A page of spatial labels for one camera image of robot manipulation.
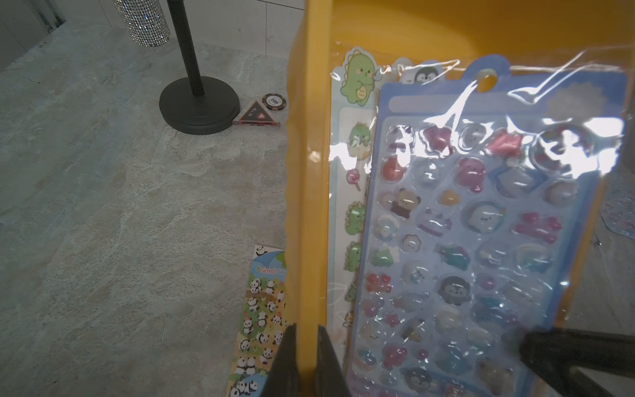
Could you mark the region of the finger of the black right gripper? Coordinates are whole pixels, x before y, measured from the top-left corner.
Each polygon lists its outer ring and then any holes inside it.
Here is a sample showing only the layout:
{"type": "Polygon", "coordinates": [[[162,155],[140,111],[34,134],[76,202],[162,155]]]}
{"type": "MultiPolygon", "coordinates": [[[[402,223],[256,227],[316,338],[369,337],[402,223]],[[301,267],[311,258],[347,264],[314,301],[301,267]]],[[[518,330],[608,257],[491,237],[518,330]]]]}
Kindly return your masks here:
{"type": "Polygon", "coordinates": [[[634,337],[575,329],[527,333],[521,362],[562,396],[610,396],[583,368],[633,379],[634,337]]]}

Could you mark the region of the panda sticker sheet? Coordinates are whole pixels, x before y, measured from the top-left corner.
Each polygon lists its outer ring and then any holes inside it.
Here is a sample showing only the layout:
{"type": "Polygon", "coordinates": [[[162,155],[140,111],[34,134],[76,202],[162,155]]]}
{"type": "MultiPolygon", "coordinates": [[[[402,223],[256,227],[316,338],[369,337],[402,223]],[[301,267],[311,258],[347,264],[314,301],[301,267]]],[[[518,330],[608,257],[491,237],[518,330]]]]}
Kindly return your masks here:
{"type": "Polygon", "coordinates": [[[288,327],[284,250],[256,246],[226,396],[259,396],[288,327]]]}

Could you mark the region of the green dinosaur sticker sheet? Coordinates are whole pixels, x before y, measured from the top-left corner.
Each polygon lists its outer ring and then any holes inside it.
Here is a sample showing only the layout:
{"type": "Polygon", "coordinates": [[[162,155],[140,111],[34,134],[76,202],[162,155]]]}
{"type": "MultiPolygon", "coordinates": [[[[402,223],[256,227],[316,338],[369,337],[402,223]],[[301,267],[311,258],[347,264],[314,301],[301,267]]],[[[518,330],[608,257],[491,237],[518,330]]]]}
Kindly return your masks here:
{"type": "Polygon", "coordinates": [[[326,329],[341,366],[355,313],[378,89],[385,73],[370,53],[355,47],[331,74],[326,329]]]}

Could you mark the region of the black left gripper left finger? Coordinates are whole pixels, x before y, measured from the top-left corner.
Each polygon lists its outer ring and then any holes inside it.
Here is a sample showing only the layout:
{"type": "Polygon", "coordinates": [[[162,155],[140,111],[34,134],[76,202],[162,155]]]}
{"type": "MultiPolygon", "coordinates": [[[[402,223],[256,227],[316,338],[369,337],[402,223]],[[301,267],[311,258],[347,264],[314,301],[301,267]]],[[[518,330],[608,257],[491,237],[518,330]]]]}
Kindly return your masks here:
{"type": "Polygon", "coordinates": [[[299,369],[296,362],[297,326],[284,331],[282,342],[276,353],[261,397],[298,397],[299,369]]]}

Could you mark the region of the blue puffy sticker sheet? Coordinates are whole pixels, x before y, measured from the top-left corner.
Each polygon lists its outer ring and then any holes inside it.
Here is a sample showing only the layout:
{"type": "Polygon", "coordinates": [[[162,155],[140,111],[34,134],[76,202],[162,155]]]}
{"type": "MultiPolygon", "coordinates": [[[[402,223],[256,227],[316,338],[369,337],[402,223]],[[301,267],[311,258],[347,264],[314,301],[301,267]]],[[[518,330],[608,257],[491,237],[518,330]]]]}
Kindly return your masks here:
{"type": "Polygon", "coordinates": [[[380,91],[347,384],[354,396],[531,396],[518,354],[555,321],[627,75],[484,56],[380,91]]]}

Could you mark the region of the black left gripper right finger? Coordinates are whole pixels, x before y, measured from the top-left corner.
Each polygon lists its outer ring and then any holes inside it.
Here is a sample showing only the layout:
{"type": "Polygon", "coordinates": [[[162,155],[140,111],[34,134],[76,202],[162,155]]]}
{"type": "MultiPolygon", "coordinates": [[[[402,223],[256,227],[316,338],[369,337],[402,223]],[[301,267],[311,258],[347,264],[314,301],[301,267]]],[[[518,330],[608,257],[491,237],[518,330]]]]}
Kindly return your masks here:
{"type": "Polygon", "coordinates": [[[327,330],[318,327],[314,393],[317,397],[351,397],[327,330]]]}

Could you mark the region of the yellow storage box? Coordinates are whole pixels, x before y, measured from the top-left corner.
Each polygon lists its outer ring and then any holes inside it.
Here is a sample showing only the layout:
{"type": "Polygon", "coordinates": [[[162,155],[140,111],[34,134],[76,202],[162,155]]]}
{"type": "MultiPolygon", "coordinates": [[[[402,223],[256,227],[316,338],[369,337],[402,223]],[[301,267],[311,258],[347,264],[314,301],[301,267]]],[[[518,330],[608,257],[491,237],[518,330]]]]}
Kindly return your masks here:
{"type": "Polygon", "coordinates": [[[388,61],[508,56],[554,66],[585,51],[634,69],[631,1],[308,1],[289,53],[286,259],[299,393],[318,395],[327,317],[330,73],[345,45],[388,61]]]}

